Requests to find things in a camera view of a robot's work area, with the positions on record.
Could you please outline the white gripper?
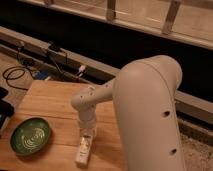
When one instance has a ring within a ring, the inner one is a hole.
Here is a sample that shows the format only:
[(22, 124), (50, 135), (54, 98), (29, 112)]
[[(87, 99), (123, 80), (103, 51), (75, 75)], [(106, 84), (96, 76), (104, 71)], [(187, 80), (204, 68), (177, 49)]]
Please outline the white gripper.
[(96, 114), (94, 108), (79, 112), (78, 125), (80, 129), (80, 142), (84, 140), (85, 133), (91, 134), (92, 141), (97, 137), (96, 132)]

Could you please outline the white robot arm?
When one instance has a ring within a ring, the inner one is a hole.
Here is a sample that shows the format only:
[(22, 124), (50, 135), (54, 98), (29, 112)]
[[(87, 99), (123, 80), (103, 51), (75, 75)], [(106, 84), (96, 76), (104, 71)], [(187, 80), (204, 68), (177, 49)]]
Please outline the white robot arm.
[(83, 135), (96, 126), (95, 107), (112, 101), (128, 171), (186, 171), (175, 108), (182, 69), (157, 55), (125, 65), (107, 83), (71, 99)]

